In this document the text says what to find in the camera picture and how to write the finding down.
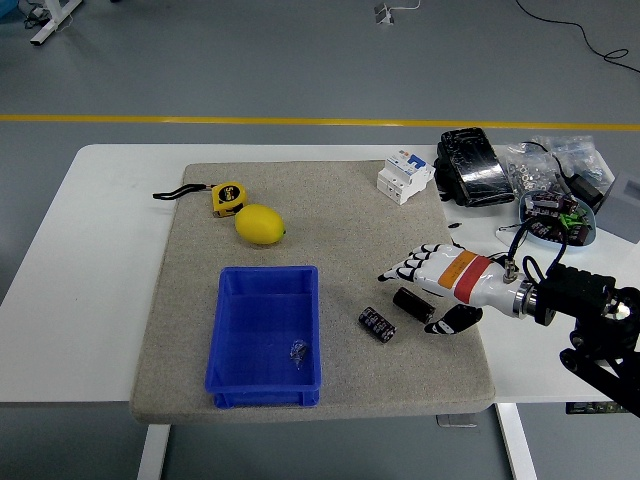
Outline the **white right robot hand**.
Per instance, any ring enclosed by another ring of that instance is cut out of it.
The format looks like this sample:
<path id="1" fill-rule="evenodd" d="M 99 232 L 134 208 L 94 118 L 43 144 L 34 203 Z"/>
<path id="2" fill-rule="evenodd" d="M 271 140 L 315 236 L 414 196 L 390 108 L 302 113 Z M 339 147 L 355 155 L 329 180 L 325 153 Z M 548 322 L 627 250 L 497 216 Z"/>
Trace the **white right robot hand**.
<path id="1" fill-rule="evenodd" d="M 405 260 L 382 273 L 378 280 L 403 280 L 442 298 L 476 309 L 491 307 L 511 318 L 522 318 L 517 294 L 525 277 L 504 281 L 505 268 L 497 262 L 451 244 L 423 244 Z"/>

